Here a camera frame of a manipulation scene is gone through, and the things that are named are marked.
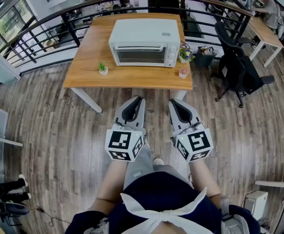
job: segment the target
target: person sitting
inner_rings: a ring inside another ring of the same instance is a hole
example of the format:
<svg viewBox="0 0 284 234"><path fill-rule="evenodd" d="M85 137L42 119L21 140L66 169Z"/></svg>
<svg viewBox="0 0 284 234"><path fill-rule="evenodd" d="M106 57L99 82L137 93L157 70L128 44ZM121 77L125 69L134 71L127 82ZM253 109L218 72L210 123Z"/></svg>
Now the person sitting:
<svg viewBox="0 0 284 234"><path fill-rule="evenodd" d="M284 11L281 11L278 19L277 36L279 39L282 39L283 35L284 35Z"/></svg>
<svg viewBox="0 0 284 234"><path fill-rule="evenodd" d="M104 10L104 4L102 4L102 3L97 3L97 4L95 5L95 8L96 8L97 12L102 12L102 11Z"/></svg>
<svg viewBox="0 0 284 234"><path fill-rule="evenodd" d="M19 175L19 179L17 181L1 183L0 184L0 201L7 202L13 201L14 203L21 203L24 200L28 200L31 198L30 193L22 193L22 194L9 194L8 192L12 190L16 190L22 187L28 187L28 182L25 179L23 174Z"/></svg>
<svg viewBox="0 0 284 234"><path fill-rule="evenodd" d="M264 6L262 8L254 8L252 7L252 11L259 12L259 16L262 18L263 22L273 31L275 32L278 27L278 17L280 15L280 7L276 5L274 0L262 0L264 2ZM252 48L255 49L260 39L258 36L255 36L252 40Z"/></svg>

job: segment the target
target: gray pants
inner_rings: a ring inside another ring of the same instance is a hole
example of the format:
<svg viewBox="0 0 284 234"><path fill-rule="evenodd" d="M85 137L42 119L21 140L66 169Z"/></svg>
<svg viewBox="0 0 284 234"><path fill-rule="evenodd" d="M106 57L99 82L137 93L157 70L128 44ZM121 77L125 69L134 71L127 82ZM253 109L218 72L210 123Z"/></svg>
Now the gray pants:
<svg viewBox="0 0 284 234"><path fill-rule="evenodd" d="M124 189L130 185L133 181L147 174L155 172L166 172L169 173L185 183L191 185L176 169L170 165L153 165L153 158L151 156L151 149L144 145L140 150L136 160L129 162L124 180Z"/></svg>

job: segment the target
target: black office chair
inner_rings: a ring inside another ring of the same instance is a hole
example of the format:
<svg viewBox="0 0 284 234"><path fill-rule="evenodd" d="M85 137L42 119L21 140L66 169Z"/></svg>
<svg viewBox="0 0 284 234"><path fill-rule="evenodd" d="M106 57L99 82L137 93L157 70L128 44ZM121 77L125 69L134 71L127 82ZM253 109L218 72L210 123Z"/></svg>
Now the black office chair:
<svg viewBox="0 0 284 234"><path fill-rule="evenodd" d="M13 202L0 202L0 218L1 221L4 223L4 219L6 217L8 226L19 226L21 224L11 224L10 218L11 217L19 217L23 215L29 214L29 208L20 203L13 203Z"/></svg>
<svg viewBox="0 0 284 234"><path fill-rule="evenodd" d="M218 73L212 73L210 77L215 76L222 79L225 85L225 91L215 98L215 101L218 102L231 90L239 99L239 107L243 108L242 97L252 94L264 84L273 83L274 77L259 77L253 63L239 46L242 42L248 42L247 40L238 41L229 37L223 22L217 22L215 29L224 55L220 59Z"/></svg>

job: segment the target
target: cable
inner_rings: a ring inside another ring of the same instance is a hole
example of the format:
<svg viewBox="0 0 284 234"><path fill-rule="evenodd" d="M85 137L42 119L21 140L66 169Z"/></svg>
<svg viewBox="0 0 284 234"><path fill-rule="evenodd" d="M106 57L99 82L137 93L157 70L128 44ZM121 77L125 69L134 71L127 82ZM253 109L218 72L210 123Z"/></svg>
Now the cable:
<svg viewBox="0 0 284 234"><path fill-rule="evenodd" d="M245 200L246 200L246 199L244 199L244 200L242 201L242 203L241 203L241 207L242 207L242 208L243 208L243 204L244 204Z"/></svg>
<svg viewBox="0 0 284 234"><path fill-rule="evenodd" d="M38 212L41 212L41 213L44 213L44 214L46 214L50 219L51 219L51 221L48 223L48 225L50 226L50 227L54 227L54 223L53 223L53 219L57 219L57 220L59 220L59 221L61 221L61 222L64 222L64 223L67 223L67 224L71 224L71 222L67 222L67 221L65 221L65 220L62 220L62 219L60 219L60 218L58 218L58 217L51 217L48 213L46 213L42 208L36 208L36 209L30 209L30 210L36 210L36 211L38 211Z"/></svg>

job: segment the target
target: small potted plant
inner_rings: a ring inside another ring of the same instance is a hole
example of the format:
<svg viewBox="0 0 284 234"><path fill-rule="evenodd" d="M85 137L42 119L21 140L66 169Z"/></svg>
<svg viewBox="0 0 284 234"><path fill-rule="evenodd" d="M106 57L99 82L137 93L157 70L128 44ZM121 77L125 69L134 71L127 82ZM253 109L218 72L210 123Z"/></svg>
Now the small potted plant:
<svg viewBox="0 0 284 234"><path fill-rule="evenodd" d="M99 73L104 76L106 76L108 73L108 67L106 67L103 62L99 63Z"/></svg>
<svg viewBox="0 0 284 234"><path fill-rule="evenodd" d="M193 59L195 58L195 56L193 55L193 52L190 48L189 45L182 44L180 46L180 51L179 51L179 60L181 63L187 63L187 62L191 62Z"/></svg>

